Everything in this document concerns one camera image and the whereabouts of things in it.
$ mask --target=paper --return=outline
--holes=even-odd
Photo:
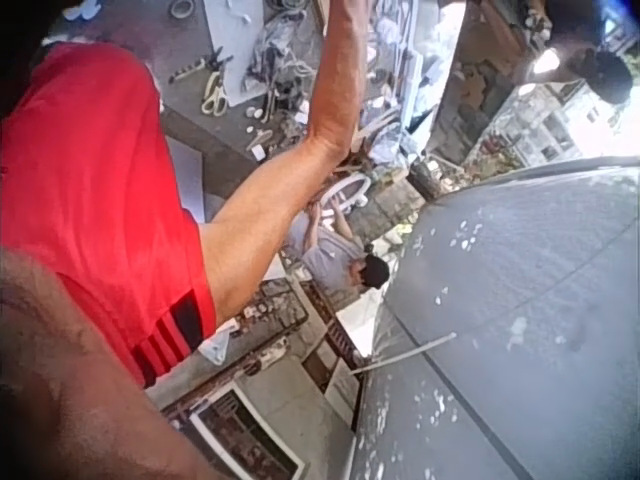
[[[249,91],[242,90],[242,79],[251,62],[253,47],[264,27],[262,0],[233,0],[229,10],[224,0],[204,0],[204,10],[209,25],[209,35],[214,49],[223,47],[222,58],[233,55],[225,67],[224,89],[230,107],[264,95],[266,85],[257,84]],[[247,14],[251,23],[239,18]]]

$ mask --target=workbench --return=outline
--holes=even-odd
[[[208,170],[211,170],[207,162],[211,160],[215,163],[213,170],[221,172],[222,177],[230,185],[229,188],[224,188],[225,191],[221,194],[227,197],[231,193],[229,190],[232,191],[233,187],[244,180],[258,165],[251,152],[246,151],[247,145],[255,136],[255,131],[259,128],[270,128],[277,136],[279,125],[277,119],[273,119],[265,126],[259,120],[246,117],[245,112],[248,107],[262,107],[263,96],[229,108],[227,113],[219,118],[203,115],[200,107],[209,75],[206,70],[196,72],[184,80],[169,85],[168,79],[176,70],[213,51],[205,17],[204,0],[194,0],[193,14],[183,20],[169,15],[172,0],[154,0],[153,2],[102,0],[100,3],[102,10],[92,20],[67,21],[61,18],[51,34],[82,36],[89,40],[114,43],[133,51],[145,61],[161,85],[162,97],[167,109],[163,114],[163,124],[168,124],[169,132],[167,133],[203,151],[205,189],[207,177],[215,177],[215,173],[207,175]],[[307,13],[307,18],[298,30],[298,38],[304,39],[304,42],[296,42],[299,45],[292,45],[292,48],[298,58],[307,62],[312,68],[317,68],[322,35],[311,3]],[[275,12],[265,5],[265,23],[274,15]],[[117,81],[117,72],[114,72],[114,81]],[[255,129],[251,134],[246,131],[249,126]],[[202,141],[202,135],[198,135],[198,132],[200,134],[206,132],[211,138],[208,141]],[[199,142],[192,141],[197,137],[200,137]],[[215,151],[216,158],[208,158],[208,151]]]

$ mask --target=yellow-handled scissors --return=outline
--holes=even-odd
[[[213,72],[207,81],[204,89],[204,99],[202,101],[202,113],[221,117],[229,108],[229,100],[222,84],[222,74]]]

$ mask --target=man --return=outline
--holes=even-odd
[[[322,209],[319,203],[314,203],[293,220],[285,252],[301,261],[326,290],[360,286],[379,289],[389,280],[389,266],[381,258],[365,253],[335,197],[331,199],[331,208],[335,231],[321,223]]]
[[[1,20],[12,48],[0,69],[0,469],[221,478],[141,387],[246,304],[349,151],[369,5],[331,4],[306,139],[198,226],[180,207],[144,65],[109,45],[61,45],[29,72],[49,22],[74,3],[20,2]]]
[[[563,1],[534,0],[531,8],[540,19],[552,25],[548,48],[553,48],[560,59],[560,66],[548,72],[534,74],[531,67],[536,57],[529,51],[524,37],[509,26],[493,5],[492,0],[476,0],[486,19],[478,29],[490,29],[496,39],[492,50],[505,52],[500,64],[506,65],[509,76],[516,85],[527,83],[571,83],[585,80],[589,87],[604,101],[620,104],[629,98],[633,78],[626,64],[614,53],[602,50],[604,41],[604,16],[599,0]],[[461,42],[461,62],[480,62],[478,42]]]

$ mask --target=red t-shirt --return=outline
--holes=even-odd
[[[147,68],[61,44],[2,121],[0,243],[54,271],[144,385],[215,330]]]

